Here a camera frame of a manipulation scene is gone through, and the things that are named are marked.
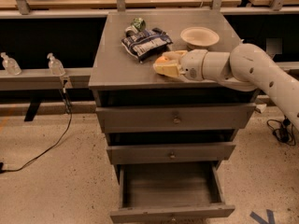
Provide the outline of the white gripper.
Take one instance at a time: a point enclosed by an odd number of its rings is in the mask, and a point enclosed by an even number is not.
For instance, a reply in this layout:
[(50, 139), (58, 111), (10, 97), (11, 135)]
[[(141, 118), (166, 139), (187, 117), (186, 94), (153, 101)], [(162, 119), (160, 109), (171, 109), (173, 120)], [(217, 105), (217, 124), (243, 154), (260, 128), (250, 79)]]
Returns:
[[(206, 49), (194, 49), (191, 51), (187, 50), (176, 50), (167, 51), (163, 53), (163, 56), (167, 60), (180, 60), (180, 65), (183, 68), (184, 76), (188, 80), (202, 81), (202, 66), (207, 54)], [(178, 62), (170, 63), (155, 63), (153, 65), (154, 71), (163, 76), (167, 77), (179, 77), (181, 69)]]

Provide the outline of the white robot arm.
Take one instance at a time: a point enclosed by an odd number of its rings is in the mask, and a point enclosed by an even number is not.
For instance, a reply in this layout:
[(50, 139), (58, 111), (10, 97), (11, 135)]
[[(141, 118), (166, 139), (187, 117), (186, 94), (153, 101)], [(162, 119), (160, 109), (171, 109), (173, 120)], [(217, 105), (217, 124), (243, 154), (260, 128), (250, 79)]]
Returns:
[(169, 51), (154, 62), (153, 68), (159, 75), (212, 80), (237, 91), (260, 89), (294, 126), (299, 126), (299, 80), (288, 75), (255, 45), (240, 44), (230, 52)]

